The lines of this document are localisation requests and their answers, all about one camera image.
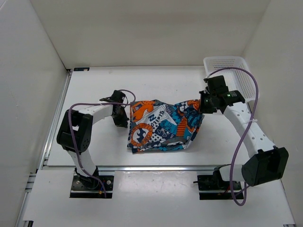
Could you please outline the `colourful patterned shorts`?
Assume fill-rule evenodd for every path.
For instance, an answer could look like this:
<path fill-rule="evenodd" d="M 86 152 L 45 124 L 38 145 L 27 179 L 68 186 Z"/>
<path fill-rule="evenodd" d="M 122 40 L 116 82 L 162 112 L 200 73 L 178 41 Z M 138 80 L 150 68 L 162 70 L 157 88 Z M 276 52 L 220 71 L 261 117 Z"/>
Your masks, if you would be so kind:
<path fill-rule="evenodd" d="M 199 100 L 168 104 L 160 100 L 130 105 L 127 147 L 132 153 L 186 149 L 199 132 L 204 115 Z"/>

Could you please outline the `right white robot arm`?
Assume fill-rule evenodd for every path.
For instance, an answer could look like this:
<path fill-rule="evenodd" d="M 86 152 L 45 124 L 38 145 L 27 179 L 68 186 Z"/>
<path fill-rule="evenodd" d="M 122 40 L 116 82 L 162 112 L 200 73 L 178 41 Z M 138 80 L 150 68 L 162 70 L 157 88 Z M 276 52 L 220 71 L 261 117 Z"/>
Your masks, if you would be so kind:
<path fill-rule="evenodd" d="M 225 188 L 230 180 L 256 186 L 282 178 L 289 158 L 284 147 L 277 147 L 264 134 L 255 120 L 251 120 L 244 97 L 238 90 L 230 91 L 223 76 L 204 79 L 207 86 L 200 92 L 200 112 L 213 114 L 217 111 L 232 123 L 248 152 L 245 164 L 217 167 L 213 185 Z"/>

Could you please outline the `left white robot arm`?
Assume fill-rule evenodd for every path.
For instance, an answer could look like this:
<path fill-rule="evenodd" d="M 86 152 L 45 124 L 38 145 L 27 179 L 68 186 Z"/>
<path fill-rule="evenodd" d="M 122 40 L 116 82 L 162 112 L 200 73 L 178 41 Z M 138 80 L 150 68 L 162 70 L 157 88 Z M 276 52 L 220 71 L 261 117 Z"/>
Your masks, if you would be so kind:
<path fill-rule="evenodd" d="M 112 117 L 115 126 L 126 128 L 129 118 L 125 107 L 130 105 L 126 92 L 125 89 L 114 90 L 110 97 L 98 103 L 73 104 L 64 114 L 56 141 L 71 156 L 79 181 L 89 190 L 106 193 L 98 167 L 89 153 L 93 125 Z"/>

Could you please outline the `white plastic basket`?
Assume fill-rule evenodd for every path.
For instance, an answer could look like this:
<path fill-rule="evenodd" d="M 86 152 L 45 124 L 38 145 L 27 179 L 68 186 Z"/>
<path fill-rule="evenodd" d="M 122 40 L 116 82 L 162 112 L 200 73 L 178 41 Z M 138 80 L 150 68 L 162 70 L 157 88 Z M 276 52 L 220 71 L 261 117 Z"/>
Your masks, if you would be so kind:
<path fill-rule="evenodd" d="M 207 77 L 224 76 L 229 90 L 238 90 L 245 98 L 245 102 L 254 101 L 256 88 L 251 76 L 243 70 L 249 71 L 246 61 L 240 56 L 213 56 L 203 60 Z"/>

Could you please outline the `small black label sticker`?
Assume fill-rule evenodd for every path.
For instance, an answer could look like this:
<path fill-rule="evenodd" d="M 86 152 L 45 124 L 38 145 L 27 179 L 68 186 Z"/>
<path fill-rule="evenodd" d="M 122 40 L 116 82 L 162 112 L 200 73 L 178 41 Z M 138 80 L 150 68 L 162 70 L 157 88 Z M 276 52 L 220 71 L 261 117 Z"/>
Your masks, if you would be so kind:
<path fill-rule="evenodd" d="M 90 67 L 76 67 L 73 71 L 89 71 Z"/>

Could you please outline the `right aluminium rail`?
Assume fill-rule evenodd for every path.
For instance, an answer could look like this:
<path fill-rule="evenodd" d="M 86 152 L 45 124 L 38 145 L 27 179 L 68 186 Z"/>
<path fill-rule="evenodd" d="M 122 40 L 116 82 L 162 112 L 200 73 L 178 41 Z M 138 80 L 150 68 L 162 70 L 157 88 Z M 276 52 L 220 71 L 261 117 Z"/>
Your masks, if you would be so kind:
<path fill-rule="evenodd" d="M 254 123 L 258 123 L 258 120 L 255 119 L 255 112 L 256 112 L 256 108 L 257 108 L 257 102 L 254 103 L 252 109 L 251 109 L 251 115 L 249 120 L 247 121 L 247 127 L 250 128 Z"/>

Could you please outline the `front aluminium rail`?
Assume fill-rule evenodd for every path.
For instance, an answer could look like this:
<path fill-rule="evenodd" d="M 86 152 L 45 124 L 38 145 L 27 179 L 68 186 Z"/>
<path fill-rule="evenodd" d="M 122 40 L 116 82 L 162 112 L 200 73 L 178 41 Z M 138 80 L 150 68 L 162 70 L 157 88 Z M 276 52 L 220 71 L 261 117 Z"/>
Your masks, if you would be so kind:
<path fill-rule="evenodd" d="M 99 166 L 99 171 L 212 171 L 216 166 L 189 165 L 189 166 Z"/>

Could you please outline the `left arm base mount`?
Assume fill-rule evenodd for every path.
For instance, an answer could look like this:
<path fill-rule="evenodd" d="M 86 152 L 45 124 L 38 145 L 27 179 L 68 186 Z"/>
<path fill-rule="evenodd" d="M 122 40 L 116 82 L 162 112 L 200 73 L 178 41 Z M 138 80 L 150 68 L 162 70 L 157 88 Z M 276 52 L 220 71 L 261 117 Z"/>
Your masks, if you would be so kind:
<path fill-rule="evenodd" d="M 103 183 L 104 188 L 98 180 L 87 181 L 74 171 L 70 198 L 111 199 L 113 197 L 114 175 L 99 174 L 99 179 Z"/>

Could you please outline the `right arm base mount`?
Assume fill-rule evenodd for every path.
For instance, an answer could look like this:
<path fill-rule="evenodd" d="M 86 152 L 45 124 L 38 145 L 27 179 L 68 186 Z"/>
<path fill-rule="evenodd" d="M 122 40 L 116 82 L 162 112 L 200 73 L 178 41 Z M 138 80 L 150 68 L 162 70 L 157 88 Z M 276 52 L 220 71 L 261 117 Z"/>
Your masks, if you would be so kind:
<path fill-rule="evenodd" d="M 232 200 L 229 182 L 219 184 L 213 175 L 198 175 L 193 181 L 198 186 L 200 200 Z"/>

